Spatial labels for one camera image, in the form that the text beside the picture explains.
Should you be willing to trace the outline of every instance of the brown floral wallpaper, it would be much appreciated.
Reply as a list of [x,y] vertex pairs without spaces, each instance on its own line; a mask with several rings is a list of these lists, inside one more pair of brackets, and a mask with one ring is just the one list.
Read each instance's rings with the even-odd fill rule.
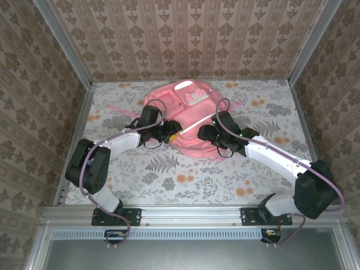
[[50,0],[95,81],[287,77],[325,0]]
[[51,205],[84,89],[32,1],[0,1],[0,269],[21,269]]
[[343,0],[296,83],[319,157],[331,164],[360,247],[360,1]]

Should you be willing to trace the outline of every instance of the aluminum frame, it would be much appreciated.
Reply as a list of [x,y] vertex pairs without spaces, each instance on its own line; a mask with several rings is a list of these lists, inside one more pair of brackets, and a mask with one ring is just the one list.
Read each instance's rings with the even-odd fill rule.
[[49,1],[34,0],[35,5],[39,9],[41,15],[44,17],[46,24],[49,26],[52,34],[55,36],[66,58],[70,61],[81,83],[86,90],[91,88],[91,75],[83,65],[82,59],[77,54],[74,46],[71,44],[71,39],[66,35],[59,18],[55,11],[51,8]]
[[[252,205],[189,205],[189,206],[150,206],[129,205],[129,208],[141,208],[141,225],[137,230],[149,229],[249,229],[265,226],[243,226],[240,218],[240,208]],[[91,226],[93,205],[60,205],[44,209],[43,218],[34,248],[31,252],[26,270],[43,269],[51,235],[54,229],[71,228],[82,231],[96,228],[125,229],[123,226]],[[301,217],[292,218],[293,225],[286,228],[296,228],[302,221]],[[345,218],[339,212],[324,212],[316,220],[308,219],[304,228],[332,228],[336,236],[341,259],[346,270],[359,269],[359,259],[352,243],[349,231],[345,226]]]
[[306,123],[305,115],[304,115],[304,112],[302,110],[302,106],[300,104],[298,94],[296,93],[295,86],[294,86],[294,84],[292,82],[289,83],[289,86],[290,86],[290,92],[291,92],[291,95],[292,95],[292,99],[294,100],[294,103],[295,103],[296,111],[298,112],[301,128],[303,129],[305,140],[306,140],[306,143],[307,143],[308,148],[309,148],[310,157],[311,157],[312,161],[316,161],[316,160],[318,160],[318,155],[317,155],[317,152],[315,150],[313,140],[311,139],[308,124]]
[[65,198],[66,198],[67,191],[69,188],[69,181],[67,181],[65,179],[66,166],[70,162],[71,156],[73,155],[73,153],[75,151],[78,141],[81,140],[83,137],[84,130],[86,127],[86,120],[88,119],[88,115],[89,115],[89,112],[91,109],[92,101],[93,101],[94,94],[95,94],[95,89],[96,89],[96,86],[93,85],[93,87],[91,87],[88,91],[85,92],[84,100],[83,100],[83,103],[82,103],[82,106],[80,109],[80,113],[79,113],[79,118],[78,118],[78,121],[76,122],[74,134],[71,139],[69,150],[67,152],[67,156],[66,156],[65,163],[64,163],[64,168],[62,169],[62,172],[61,172],[60,181],[59,181],[57,191],[55,194],[55,198],[54,198],[52,205],[58,205],[61,200],[61,196],[63,196],[63,197],[65,196]]
[[313,28],[311,29],[310,34],[305,41],[305,44],[301,49],[301,52],[299,53],[299,56],[296,59],[294,66],[292,66],[292,69],[290,70],[288,76],[288,80],[290,83],[295,84],[296,81],[299,79],[300,74],[305,68],[307,62],[309,61],[317,44],[320,42],[322,35],[328,27],[335,12],[338,10],[340,4],[341,0],[329,0],[325,2],[324,7],[322,8],[319,17],[317,18]]

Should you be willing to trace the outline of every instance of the gray metal bar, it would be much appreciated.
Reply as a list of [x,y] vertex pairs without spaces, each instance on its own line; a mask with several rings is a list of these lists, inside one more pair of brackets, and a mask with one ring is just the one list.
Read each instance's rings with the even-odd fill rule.
[[[294,230],[283,230],[287,237]],[[54,241],[46,270],[341,270],[331,229],[305,229],[286,245],[256,241],[128,241],[106,248],[99,240]]]
[[[106,229],[53,229],[51,240],[104,240]],[[128,240],[260,240],[261,229],[141,229],[132,228]]]
[[95,93],[95,90],[93,87],[90,90],[85,92],[83,104],[81,106],[79,118],[78,118],[78,121],[75,126],[73,138],[71,139],[69,151],[67,152],[64,168],[62,169],[62,173],[61,173],[60,181],[59,181],[59,184],[57,187],[53,205],[58,205],[60,202],[62,188],[65,187],[65,185],[66,185],[65,170],[66,170],[68,163],[70,162],[73,152],[75,151],[78,141],[81,140],[81,138],[83,137],[83,133],[84,133],[85,126],[86,126],[86,121],[87,121],[87,118],[88,118],[88,115],[90,112],[92,100],[94,98],[94,93]]
[[339,223],[333,228],[337,246],[346,270],[360,269],[360,259],[349,228]]
[[[264,226],[242,226],[240,208],[251,205],[234,206],[138,206],[142,209],[141,225],[137,228],[262,228]],[[52,228],[123,228],[123,227],[94,227],[91,219],[93,205],[78,205],[77,207],[60,205],[46,207],[41,226]],[[301,217],[293,217],[293,225],[298,227]],[[337,213],[323,213],[318,219],[308,219],[305,227],[334,228],[338,222],[343,222],[343,215]]]
[[42,270],[50,245],[52,228],[44,227],[38,230],[33,248],[30,253],[26,270]]
[[298,59],[296,59],[288,76],[289,82],[295,84],[300,74],[302,73],[305,65],[309,61],[311,54],[315,50],[322,35],[324,34],[327,26],[329,25],[336,10],[338,10],[341,0],[328,0],[325,2],[324,7],[316,20],[313,29],[311,30],[308,39],[306,40]]
[[[178,82],[179,80],[182,80],[184,78],[175,78],[175,79],[144,79],[141,80],[141,82],[169,82],[170,83],[175,83]],[[201,81],[224,81],[224,80],[260,80],[260,81],[264,81],[267,82],[270,80],[287,80],[287,77],[271,77],[271,78],[266,78],[266,77],[249,77],[249,78],[236,78],[236,77],[232,77],[232,78],[197,78],[198,80]],[[136,80],[131,80],[131,79],[126,79],[126,80],[106,80],[106,83],[121,83],[121,82],[139,82],[138,79]],[[93,83],[103,83],[101,81],[97,81],[94,80]]]
[[61,49],[65,53],[66,58],[70,61],[85,89],[89,90],[91,87],[91,76],[83,65],[80,56],[74,50],[70,38],[66,35],[56,13],[52,10],[49,1],[34,0],[34,3],[44,17],[47,25],[50,27],[52,34],[55,36]]
[[312,159],[312,161],[316,161],[318,159],[318,155],[316,153],[313,140],[311,139],[310,131],[309,131],[308,125],[305,120],[305,115],[303,113],[302,106],[300,104],[299,97],[298,97],[298,94],[296,93],[296,89],[295,89],[295,86],[293,83],[290,83],[290,92],[292,94],[292,99],[295,102],[295,107],[298,112],[299,120],[301,123],[301,127],[303,129],[303,132],[304,132],[306,143],[308,144],[308,147],[309,147],[311,159]]

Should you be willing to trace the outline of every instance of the floral patterned surface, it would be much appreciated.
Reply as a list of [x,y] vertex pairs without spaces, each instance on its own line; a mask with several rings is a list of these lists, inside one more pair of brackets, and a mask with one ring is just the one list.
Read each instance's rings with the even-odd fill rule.
[[[240,128],[259,131],[284,150],[310,159],[289,85],[285,80],[207,81],[232,102]],[[145,95],[169,82],[99,83],[84,136],[98,140],[121,131],[143,107]],[[171,145],[139,147],[110,161],[107,184],[125,204],[256,204],[291,184],[262,163],[240,154],[227,160],[193,159]],[[71,186],[67,204],[88,203]]]

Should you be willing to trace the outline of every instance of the black joint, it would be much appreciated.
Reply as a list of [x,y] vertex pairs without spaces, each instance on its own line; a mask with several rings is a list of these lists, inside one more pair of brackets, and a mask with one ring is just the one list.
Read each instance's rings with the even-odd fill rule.
[[[259,132],[251,129],[251,128],[244,128],[242,131],[241,131],[241,135],[245,138],[248,138],[248,139],[252,139],[254,138],[255,136],[259,136]],[[244,140],[244,139],[239,139],[241,141],[241,147],[240,147],[240,150],[238,151],[242,156],[245,156],[246,157],[246,153],[245,153],[245,146],[249,144],[248,141]]]
[[269,196],[267,196],[264,200],[262,200],[262,202],[259,204],[258,209],[259,209],[259,218],[260,220],[264,223],[264,224],[270,224],[273,222],[273,220],[276,218],[274,217],[269,210],[266,208],[266,203],[267,201],[274,196],[275,193],[270,194]]
[[[141,222],[141,209],[140,208],[122,208],[121,211],[118,211],[120,207],[118,207],[113,213],[122,216],[126,219],[130,226],[140,226]],[[95,208],[92,220],[92,226],[126,226],[126,222],[120,219],[119,217],[114,217],[113,215],[109,215],[99,208]]]
[[118,207],[116,207],[116,209],[114,210],[113,213],[121,215],[121,216],[123,215],[123,213],[124,213],[124,203],[120,199],[119,199]]
[[180,132],[182,130],[182,127],[179,122],[171,120],[171,121],[165,121],[164,125],[160,127],[160,130],[161,130],[161,134],[165,137],[162,138],[161,141],[168,143],[170,137]]
[[215,142],[218,138],[218,132],[213,125],[203,125],[199,128],[197,137],[203,141]]
[[[219,118],[221,120],[221,123],[227,128],[229,129],[231,132],[235,133],[235,134],[239,134],[241,132],[241,129],[239,128],[239,126],[235,123],[235,121],[232,119],[230,113],[228,111],[221,111],[218,113]],[[221,125],[218,123],[218,119],[216,118],[216,115],[214,115],[213,117],[211,117],[214,126],[216,127],[218,132],[223,131],[223,128],[221,127]]]
[[155,124],[158,120],[160,110],[157,107],[146,105],[141,112],[137,127],[145,127],[147,125]]
[[[83,167],[85,157],[89,150],[94,146],[94,142],[88,139],[81,139],[75,148],[70,163],[66,168],[65,178],[79,187],[80,172]],[[107,170],[110,161],[110,150],[106,147],[98,147],[90,156],[86,165],[83,188],[90,194],[100,191],[106,183]]]
[[[317,160],[311,163],[311,168],[335,185],[326,162]],[[294,203],[306,217],[316,219],[337,197],[335,190],[312,172],[307,170],[298,174],[298,179],[295,181]]]

